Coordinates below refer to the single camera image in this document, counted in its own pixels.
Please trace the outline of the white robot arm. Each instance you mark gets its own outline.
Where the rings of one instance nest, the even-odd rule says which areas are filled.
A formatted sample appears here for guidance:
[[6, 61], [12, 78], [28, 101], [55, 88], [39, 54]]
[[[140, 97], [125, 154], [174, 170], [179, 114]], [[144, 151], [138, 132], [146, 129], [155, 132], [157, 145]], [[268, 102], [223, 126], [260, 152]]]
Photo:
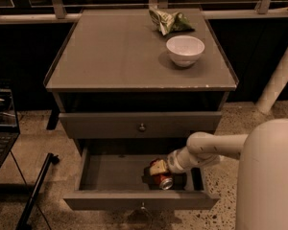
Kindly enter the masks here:
[[150, 175], [185, 173], [239, 157], [235, 230], [288, 230], [288, 119], [275, 119], [249, 134], [191, 134], [186, 145], [151, 163]]

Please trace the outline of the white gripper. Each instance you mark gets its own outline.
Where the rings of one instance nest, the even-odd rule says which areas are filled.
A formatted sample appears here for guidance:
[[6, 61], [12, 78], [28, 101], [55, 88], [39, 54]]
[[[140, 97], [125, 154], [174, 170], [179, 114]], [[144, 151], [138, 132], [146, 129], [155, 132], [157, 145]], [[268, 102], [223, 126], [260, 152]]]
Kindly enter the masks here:
[[151, 162], [150, 175], [158, 175], [163, 173], [185, 173], [194, 168], [196, 164], [193, 156], [187, 147], [176, 149], [167, 155], [167, 164], [163, 159], [157, 159]]

